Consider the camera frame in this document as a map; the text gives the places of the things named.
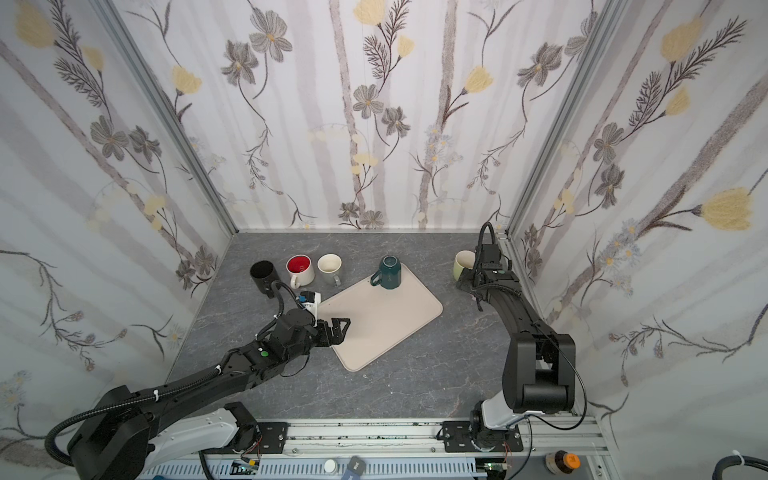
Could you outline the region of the light green mug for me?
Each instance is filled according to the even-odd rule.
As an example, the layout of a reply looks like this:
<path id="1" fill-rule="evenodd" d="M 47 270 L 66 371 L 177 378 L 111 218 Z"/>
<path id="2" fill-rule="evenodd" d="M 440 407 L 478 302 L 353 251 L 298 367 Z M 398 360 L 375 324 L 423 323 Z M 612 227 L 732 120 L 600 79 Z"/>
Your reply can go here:
<path id="1" fill-rule="evenodd" d="M 458 281 L 464 270 L 472 270 L 475 264 L 475 253 L 470 250 L 461 250 L 454 257 L 452 275 Z"/>

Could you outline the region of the grey mug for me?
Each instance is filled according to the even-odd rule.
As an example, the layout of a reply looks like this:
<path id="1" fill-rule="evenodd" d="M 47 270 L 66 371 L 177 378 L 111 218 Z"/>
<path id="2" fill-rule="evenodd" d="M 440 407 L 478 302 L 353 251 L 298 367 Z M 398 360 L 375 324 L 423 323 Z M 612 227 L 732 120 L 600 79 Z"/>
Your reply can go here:
<path id="1" fill-rule="evenodd" d="M 321 256 L 317 262 L 317 269 L 321 274 L 321 277 L 334 287 L 340 287 L 342 285 L 341 270 L 343 262 L 337 254 L 325 254 Z"/>

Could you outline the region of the white mug red inside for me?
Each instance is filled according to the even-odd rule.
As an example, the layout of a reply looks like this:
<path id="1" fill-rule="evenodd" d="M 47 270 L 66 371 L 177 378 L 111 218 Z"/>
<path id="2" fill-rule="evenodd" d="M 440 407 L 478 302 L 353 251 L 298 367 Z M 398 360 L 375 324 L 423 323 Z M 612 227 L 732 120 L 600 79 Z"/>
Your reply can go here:
<path id="1" fill-rule="evenodd" d="M 315 280 L 312 260 L 304 254 L 294 255 L 286 262 L 289 284 L 292 289 L 311 285 Z"/>

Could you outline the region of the dark green mug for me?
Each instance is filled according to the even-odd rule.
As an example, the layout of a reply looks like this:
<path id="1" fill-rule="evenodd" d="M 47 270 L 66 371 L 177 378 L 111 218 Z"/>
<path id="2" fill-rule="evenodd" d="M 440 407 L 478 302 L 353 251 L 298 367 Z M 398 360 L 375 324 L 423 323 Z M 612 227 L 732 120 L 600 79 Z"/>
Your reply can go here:
<path id="1" fill-rule="evenodd" d="M 370 277 L 370 285 L 394 290 L 401 285 L 401 272 L 400 260 L 394 255 L 386 255 L 381 259 L 376 272 Z"/>

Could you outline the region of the black mug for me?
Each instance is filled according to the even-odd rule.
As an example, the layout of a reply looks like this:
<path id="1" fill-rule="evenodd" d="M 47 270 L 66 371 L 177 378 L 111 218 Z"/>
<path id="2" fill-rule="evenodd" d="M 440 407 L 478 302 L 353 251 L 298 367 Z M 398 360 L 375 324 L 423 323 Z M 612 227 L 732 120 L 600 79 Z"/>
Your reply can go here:
<path id="1" fill-rule="evenodd" d="M 258 290 L 272 299 L 275 297 L 272 283 L 279 281 L 280 277 L 274 264 L 268 260 L 260 260 L 252 264 L 249 274 Z"/>

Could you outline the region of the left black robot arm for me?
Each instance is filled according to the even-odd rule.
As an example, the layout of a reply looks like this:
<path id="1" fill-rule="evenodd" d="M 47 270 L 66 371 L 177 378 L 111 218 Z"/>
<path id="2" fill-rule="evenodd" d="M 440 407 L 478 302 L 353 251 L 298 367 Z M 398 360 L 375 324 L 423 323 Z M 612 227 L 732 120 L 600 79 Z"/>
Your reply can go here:
<path id="1" fill-rule="evenodd" d="M 250 343 L 227 351 L 214 366 L 179 381 L 130 391 L 116 387 L 97 406 L 54 426 L 46 452 L 82 479 L 135 479 L 146 469 L 196 451 L 253 449 L 263 436 L 239 402 L 211 414 L 198 410 L 282 375 L 315 347 L 344 341 L 350 321 L 318 319 L 293 295 Z"/>

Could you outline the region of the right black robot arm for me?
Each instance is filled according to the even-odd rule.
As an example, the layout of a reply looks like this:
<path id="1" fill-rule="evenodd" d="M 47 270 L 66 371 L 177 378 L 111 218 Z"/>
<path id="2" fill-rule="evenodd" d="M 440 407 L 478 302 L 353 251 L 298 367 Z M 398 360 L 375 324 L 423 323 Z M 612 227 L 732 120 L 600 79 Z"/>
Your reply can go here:
<path id="1" fill-rule="evenodd" d="M 501 390 L 478 403 L 470 416 L 472 443 L 489 450 L 521 421 L 536 418 L 552 426 L 543 416 L 571 410 L 577 391 L 586 387 L 576 370 L 574 340 L 556 333 L 525 297 L 490 222 L 481 226 L 474 254 L 456 287 L 478 307 L 491 306 L 509 334 Z"/>

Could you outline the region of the beige plastic tray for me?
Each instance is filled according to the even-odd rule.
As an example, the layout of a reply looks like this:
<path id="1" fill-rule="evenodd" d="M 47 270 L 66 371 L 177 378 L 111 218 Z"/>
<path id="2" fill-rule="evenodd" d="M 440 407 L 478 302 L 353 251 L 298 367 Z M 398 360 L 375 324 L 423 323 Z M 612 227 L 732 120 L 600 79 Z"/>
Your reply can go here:
<path id="1" fill-rule="evenodd" d="M 403 264 L 396 289 L 373 286 L 363 279 L 323 301 L 318 315 L 324 320 L 350 320 L 344 341 L 333 350 L 347 371 L 358 372 L 442 312 L 442 303 Z"/>

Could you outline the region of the orange capped roll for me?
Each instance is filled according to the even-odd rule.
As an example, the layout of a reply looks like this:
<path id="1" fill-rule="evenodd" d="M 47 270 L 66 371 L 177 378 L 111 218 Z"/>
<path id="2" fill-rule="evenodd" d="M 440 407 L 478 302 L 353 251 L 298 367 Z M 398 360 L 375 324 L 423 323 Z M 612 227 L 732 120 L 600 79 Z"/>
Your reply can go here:
<path id="1" fill-rule="evenodd" d="M 553 475 L 570 475 L 581 468 L 581 459 L 574 453 L 558 450 L 545 456 L 545 466 Z"/>

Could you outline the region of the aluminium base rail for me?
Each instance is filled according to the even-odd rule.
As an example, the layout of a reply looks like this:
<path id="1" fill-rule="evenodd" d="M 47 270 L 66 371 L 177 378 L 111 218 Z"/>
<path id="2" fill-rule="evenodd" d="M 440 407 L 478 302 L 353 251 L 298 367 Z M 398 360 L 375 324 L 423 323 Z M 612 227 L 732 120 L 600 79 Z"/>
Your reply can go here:
<path id="1" fill-rule="evenodd" d="M 252 450 L 220 449 L 152 459 L 141 479 L 552 479 L 564 451 L 574 479 L 620 474 L 597 423 L 556 417 L 555 429 L 522 422 L 489 445 L 470 438 L 466 420 L 287 420 L 262 424 Z"/>

